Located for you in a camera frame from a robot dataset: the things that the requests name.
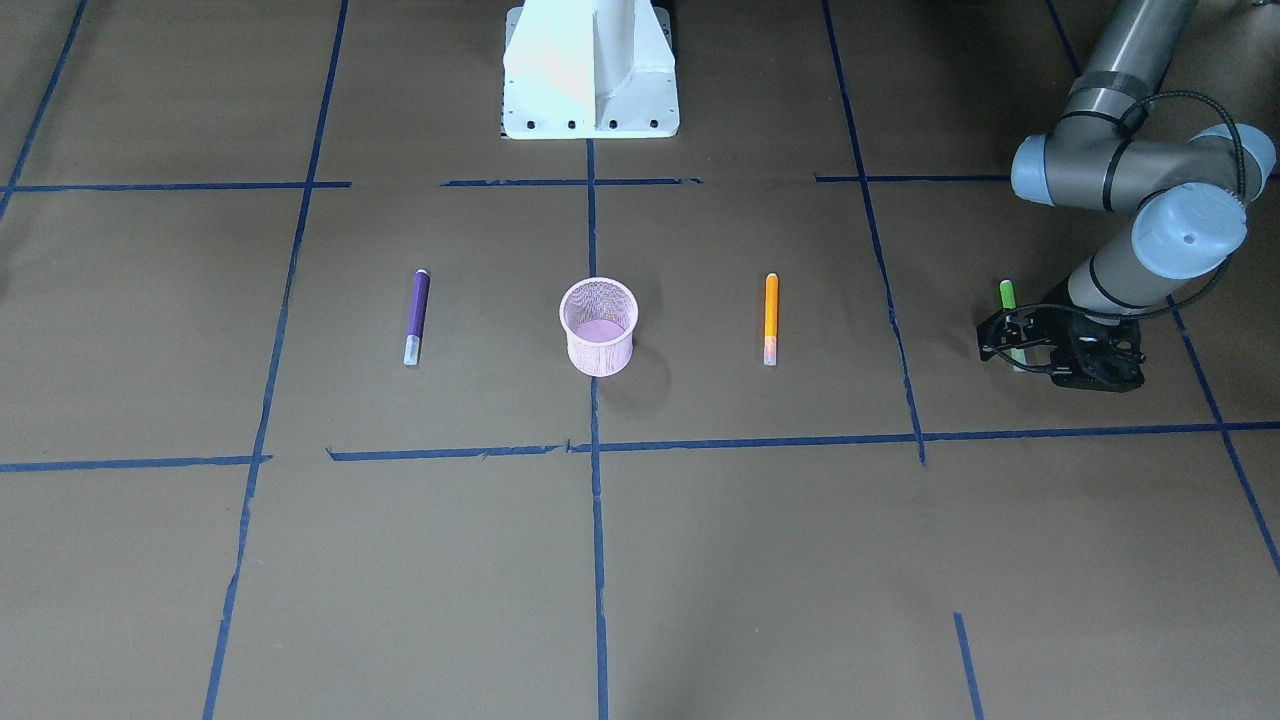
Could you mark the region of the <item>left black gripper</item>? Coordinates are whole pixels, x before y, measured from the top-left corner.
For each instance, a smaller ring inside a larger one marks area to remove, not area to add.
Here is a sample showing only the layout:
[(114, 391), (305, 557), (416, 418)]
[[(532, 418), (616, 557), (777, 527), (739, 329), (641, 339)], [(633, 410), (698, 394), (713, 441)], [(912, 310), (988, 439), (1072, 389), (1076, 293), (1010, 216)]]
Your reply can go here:
[(1039, 323), (1052, 346), (1050, 379), (1055, 386), (1125, 393), (1146, 383), (1138, 322), (1106, 324), (1083, 313), (1050, 309)]

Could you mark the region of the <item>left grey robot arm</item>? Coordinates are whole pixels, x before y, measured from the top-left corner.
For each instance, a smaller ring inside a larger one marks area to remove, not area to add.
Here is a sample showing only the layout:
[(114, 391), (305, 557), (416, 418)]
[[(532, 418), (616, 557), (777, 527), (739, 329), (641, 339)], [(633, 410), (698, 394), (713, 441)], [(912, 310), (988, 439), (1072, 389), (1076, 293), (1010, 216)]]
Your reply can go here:
[(1274, 141), (1203, 94), (1219, 123), (1183, 143), (1140, 140), (1193, 1), (1121, 1), (1053, 131), (1018, 149), (1015, 195), (1055, 208), (1132, 215), (1039, 302), (977, 327), (983, 360), (1000, 357), (1070, 389), (1143, 386), (1140, 322), (1172, 311), (1190, 282), (1208, 293), (1248, 232), (1247, 208), (1277, 164)]

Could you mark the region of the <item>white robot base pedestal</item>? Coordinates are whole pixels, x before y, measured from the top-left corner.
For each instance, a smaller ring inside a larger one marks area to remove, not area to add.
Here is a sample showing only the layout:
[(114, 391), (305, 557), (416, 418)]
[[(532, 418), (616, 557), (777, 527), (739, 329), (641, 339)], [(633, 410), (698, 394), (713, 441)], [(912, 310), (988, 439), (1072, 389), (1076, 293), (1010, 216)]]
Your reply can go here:
[(525, 1), (506, 13), (502, 61), (507, 138), (678, 133), (669, 1)]

